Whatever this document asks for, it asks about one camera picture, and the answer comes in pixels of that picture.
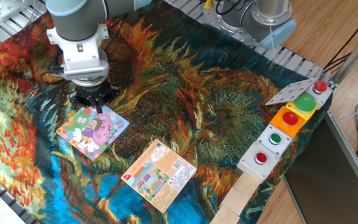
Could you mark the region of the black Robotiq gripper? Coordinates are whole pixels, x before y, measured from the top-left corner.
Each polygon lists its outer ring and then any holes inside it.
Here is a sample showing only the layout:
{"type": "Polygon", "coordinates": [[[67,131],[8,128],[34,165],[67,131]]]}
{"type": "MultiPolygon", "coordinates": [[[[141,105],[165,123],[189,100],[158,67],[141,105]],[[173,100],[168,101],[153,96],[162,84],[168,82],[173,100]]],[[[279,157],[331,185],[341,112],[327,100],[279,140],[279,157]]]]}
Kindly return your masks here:
{"type": "Polygon", "coordinates": [[[102,111],[105,105],[110,104],[120,94],[119,87],[110,86],[108,82],[102,82],[96,86],[76,85],[76,91],[69,94],[70,102],[84,108],[93,108],[97,112],[102,111]]]}

